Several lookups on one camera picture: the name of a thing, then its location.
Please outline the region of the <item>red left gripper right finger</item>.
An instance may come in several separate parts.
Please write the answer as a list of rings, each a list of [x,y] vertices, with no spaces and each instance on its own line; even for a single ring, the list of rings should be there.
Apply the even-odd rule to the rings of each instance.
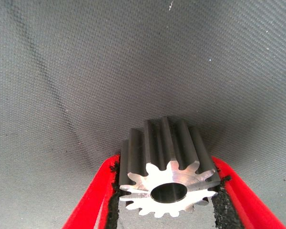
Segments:
[[[286,226],[273,214],[241,177],[223,160],[212,157],[219,169],[224,187],[238,217],[246,229],[285,229]]]

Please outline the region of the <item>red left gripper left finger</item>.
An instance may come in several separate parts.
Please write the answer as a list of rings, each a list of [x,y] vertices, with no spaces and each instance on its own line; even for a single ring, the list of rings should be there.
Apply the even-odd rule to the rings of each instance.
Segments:
[[[112,187],[118,174],[120,155],[106,159],[100,166],[81,200],[70,214],[64,229],[104,229],[109,214],[109,202],[115,193]]]

